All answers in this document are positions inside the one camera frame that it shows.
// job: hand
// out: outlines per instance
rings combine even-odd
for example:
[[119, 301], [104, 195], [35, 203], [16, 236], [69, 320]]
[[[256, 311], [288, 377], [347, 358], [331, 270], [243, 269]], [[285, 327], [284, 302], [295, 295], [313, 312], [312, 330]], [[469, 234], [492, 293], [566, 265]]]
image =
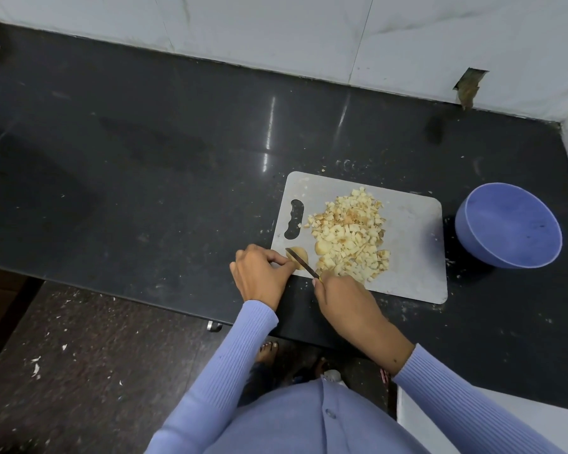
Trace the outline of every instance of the hand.
[[[280, 267], [272, 267], [272, 262]], [[275, 311], [295, 264], [274, 250], [250, 244], [246, 250], [235, 253], [235, 262], [229, 264], [229, 270], [244, 301], [261, 301]]]
[[353, 277], [324, 271], [314, 279], [320, 310], [339, 335], [371, 360], [396, 375], [414, 344], [383, 316], [372, 294]]

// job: bowl rim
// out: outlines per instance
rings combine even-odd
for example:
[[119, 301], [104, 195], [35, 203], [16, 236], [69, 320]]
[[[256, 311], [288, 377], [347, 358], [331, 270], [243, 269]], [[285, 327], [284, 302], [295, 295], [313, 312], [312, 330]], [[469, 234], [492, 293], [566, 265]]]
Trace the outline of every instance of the bowl rim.
[[[477, 234], [474, 232], [473, 228], [471, 227], [471, 223], [470, 223], [470, 220], [469, 220], [469, 216], [467, 216], [467, 205], [468, 205], [468, 202], [469, 202], [471, 196], [473, 196], [474, 192], [476, 192], [476, 191], [479, 190], [479, 189], [484, 188], [485, 186], [491, 186], [491, 185], [493, 185], [493, 184], [504, 184], [505, 186], [511, 186], [512, 188], [521, 190], [522, 192], [528, 194], [529, 196], [532, 196], [534, 199], [536, 199], [538, 202], [540, 202], [541, 205], [545, 208], [545, 210], [550, 214], [550, 216], [553, 218], [553, 221], [554, 221], [555, 224], [556, 224], [557, 234], [558, 234], [559, 242], [560, 242], [560, 244], [558, 245], [558, 249], [557, 249], [557, 251], [555, 252], [555, 255], [553, 255], [553, 258], [551, 258], [549, 261], [543, 263], [542, 265], [535, 265], [535, 266], [523, 266], [523, 265], [518, 265], [518, 264], [516, 264], [516, 263], [512, 263], [511, 261], [507, 261], [506, 259], [503, 259], [503, 258], [499, 257], [498, 255], [494, 254], [492, 251], [490, 251], [490, 249], [489, 249], [488, 247], [486, 247], [486, 245], [484, 245], [484, 242], [482, 242], [481, 239], [479, 239], [479, 237], [477, 236]], [[477, 242], [482, 246], [482, 248], [483, 248], [486, 252], [490, 253], [494, 258], [498, 259], [499, 261], [502, 261], [503, 263], [506, 263], [506, 264], [508, 264], [508, 265], [510, 265], [510, 266], [518, 267], [518, 268], [520, 268], [520, 269], [536, 269], [537, 267], [544, 267], [544, 266], [547, 266], [548, 264], [551, 264], [551, 263], [552, 263], [553, 261], [555, 261], [555, 259], [560, 255], [561, 247], [562, 247], [562, 243], [563, 243], [563, 235], [562, 235], [562, 233], [561, 233], [560, 223], [557, 221], [557, 218], [555, 218], [555, 215], [554, 215], [553, 212], [549, 209], [549, 207], [547, 207], [547, 205], [546, 205], [543, 201], [541, 201], [541, 199], [539, 199], [538, 197], [536, 197], [536, 196], [535, 196], [533, 193], [531, 193], [530, 191], [525, 190], [524, 188], [521, 188], [521, 187], [516, 186], [515, 184], [511, 184], [511, 183], [504, 183], [504, 182], [484, 183], [484, 184], [479, 185], [479, 186], [478, 186], [476, 189], [474, 189], [473, 191], [471, 191], [471, 192], [469, 193], [469, 196], [467, 196], [467, 197], [465, 198], [465, 201], [464, 201], [464, 202], [465, 202], [465, 204], [464, 204], [464, 207], [463, 207], [463, 214], [465, 215], [465, 223], [467, 223], [467, 227], [469, 227], [469, 229], [470, 229], [470, 231], [471, 231], [471, 235], [477, 240]]]

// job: person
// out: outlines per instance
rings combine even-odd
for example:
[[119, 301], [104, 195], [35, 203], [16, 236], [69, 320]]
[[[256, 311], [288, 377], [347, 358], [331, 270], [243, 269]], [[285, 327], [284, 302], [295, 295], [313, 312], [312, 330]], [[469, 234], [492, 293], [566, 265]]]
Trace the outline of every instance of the person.
[[[385, 412], [345, 386], [321, 378], [268, 392], [237, 407], [294, 263], [249, 245], [229, 265], [244, 304], [221, 346], [146, 452], [427, 453]], [[314, 279], [326, 320], [339, 335], [388, 371], [462, 453], [561, 453], [468, 382], [411, 343], [349, 276]], [[260, 361], [273, 354], [263, 347]]]

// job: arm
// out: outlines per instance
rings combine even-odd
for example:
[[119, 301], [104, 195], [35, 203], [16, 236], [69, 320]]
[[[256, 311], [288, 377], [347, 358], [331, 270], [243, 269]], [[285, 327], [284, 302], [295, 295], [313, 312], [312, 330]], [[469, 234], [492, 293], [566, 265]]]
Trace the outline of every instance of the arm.
[[258, 348], [278, 323], [275, 310], [294, 263], [251, 244], [235, 253], [229, 269], [245, 301], [242, 310], [146, 453], [201, 453], [214, 443], [231, 420]]
[[200, 453], [215, 442], [231, 420], [258, 348], [277, 323], [267, 305], [244, 303], [229, 334], [146, 452]]
[[417, 345], [394, 378], [461, 453], [562, 453]]
[[351, 277], [314, 280], [320, 310], [334, 329], [397, 382], [463, 454], [561, 453], [542, 435], [414, 346]]

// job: cutting board handle hole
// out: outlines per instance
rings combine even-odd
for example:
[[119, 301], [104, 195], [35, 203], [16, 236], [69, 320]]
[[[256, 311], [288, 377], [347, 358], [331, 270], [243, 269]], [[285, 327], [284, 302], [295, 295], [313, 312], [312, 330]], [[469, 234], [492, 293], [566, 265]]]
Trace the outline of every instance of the cutting board handle hole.
[[290, 202], [293, 209], [290, 212], [290, 221], [288, 221], [288, 229], [284, 233], [284, 237], [288, 240], [293, 240], [299, 237], [299, 232], [301, 232], [301, 221], [303, 221], [303, 212], [305, 212], [305, 206], [299, 199], [293, 199]]

